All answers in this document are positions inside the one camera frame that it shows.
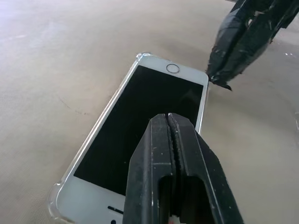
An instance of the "concrete floor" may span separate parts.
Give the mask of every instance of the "concrete floor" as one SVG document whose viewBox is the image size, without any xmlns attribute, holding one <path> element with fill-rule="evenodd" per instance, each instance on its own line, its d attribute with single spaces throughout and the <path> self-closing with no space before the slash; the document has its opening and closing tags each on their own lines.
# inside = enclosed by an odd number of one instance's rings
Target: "concrete floor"
<svg viewBox="0 0 299 224">
<path fill-rule="evenodd" d="M 205 70 L 225 0 L 1 0 L 0 222 L 48 223 L 46 197 L 150 51 Z M 299 223 L 299 19 L 231 82 L 202 134 L 247 224 Z"/>
</svg>

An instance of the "white smartphone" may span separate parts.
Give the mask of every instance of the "white smartphone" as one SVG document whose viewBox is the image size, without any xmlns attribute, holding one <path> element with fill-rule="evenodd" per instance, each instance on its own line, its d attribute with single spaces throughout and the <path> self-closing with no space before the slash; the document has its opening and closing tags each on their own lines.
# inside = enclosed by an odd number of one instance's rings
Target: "white smartphone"
<svg viewBox="0 0 299 224">
<path fill-rule="evenodd" d="M 49 196 L 50 215 L 63 223 L 121 224 L 128 166 L 149 120 L 187 117 L 200 132 L 208 76 L 141 53 Z"/>
</svg>

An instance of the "phone screen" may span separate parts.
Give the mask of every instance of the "phone screen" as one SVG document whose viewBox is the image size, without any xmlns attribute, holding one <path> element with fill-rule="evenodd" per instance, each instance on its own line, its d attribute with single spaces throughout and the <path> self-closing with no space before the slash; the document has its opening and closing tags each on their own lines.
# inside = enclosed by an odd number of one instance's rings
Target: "phone screen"
<svg viewBox="0 0 299 224">
<path fill-rule="evenodd" d="M 200 84 L 139 65 L 74 176 L 125 195 L 130 158 L 149 120 L 172 112 L 195 126 L 202 90 Z"/>
</svg>

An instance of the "black clamp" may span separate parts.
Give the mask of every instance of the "black clamp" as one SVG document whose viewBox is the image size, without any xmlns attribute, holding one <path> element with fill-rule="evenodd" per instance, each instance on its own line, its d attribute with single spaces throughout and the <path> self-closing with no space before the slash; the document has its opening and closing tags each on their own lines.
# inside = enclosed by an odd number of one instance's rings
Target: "black clamp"
<svg viewBox="0 0 299 224">
<path fill-rule="evenodd" d="M 177 114 L 159 114 L 130 160 L 123 224 L 243 224 L 216 155 Z"/>
</svg>

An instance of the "scratch on floor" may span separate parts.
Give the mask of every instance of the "scratch on floor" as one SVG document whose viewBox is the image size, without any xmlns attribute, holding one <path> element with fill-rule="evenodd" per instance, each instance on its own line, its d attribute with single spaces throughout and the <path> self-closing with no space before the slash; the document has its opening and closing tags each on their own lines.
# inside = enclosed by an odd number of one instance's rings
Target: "scratch on floor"
<svg viewBox="0 0 299 224">
<path fill-rule="evenodd" d="M 67 108 L 73 110 L 74 112 L 78 113 L 78 114 L 81 114 L 81 115 L 90 115 L 89 113 L 86 113 L 86 112 L 81 112 L 81 111 L 78 111 L 76 109 L 72 109 L 70 108 L 70 106 L 68 106 L 59 96 L 57 96 L 58 99 L 61 101 L 61 103 L 63 103 Z"/>
</svg>

